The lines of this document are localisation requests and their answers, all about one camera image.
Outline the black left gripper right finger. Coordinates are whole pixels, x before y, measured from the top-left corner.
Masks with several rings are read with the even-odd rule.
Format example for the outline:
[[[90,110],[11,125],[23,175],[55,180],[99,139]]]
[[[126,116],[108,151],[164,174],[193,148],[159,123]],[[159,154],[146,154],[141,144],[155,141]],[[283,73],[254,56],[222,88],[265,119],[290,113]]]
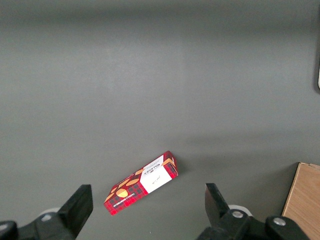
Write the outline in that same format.
[[[214,183],[205,184],[205,211],[210,227],[198,240],[308,240],[307,234],[292,219],[271,215],[264,222],[239,208],[228,206]]]

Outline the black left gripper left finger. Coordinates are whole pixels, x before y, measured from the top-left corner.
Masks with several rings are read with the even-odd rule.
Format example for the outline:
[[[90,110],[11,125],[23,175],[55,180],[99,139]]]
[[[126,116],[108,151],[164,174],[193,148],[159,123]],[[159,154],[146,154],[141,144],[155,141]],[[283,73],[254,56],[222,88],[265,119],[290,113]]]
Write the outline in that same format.
[[[81,185],[57,211],[39,215],[19,227],[13,220],[0,222],[2,240],[75,240],[93,211],[92,186]]]

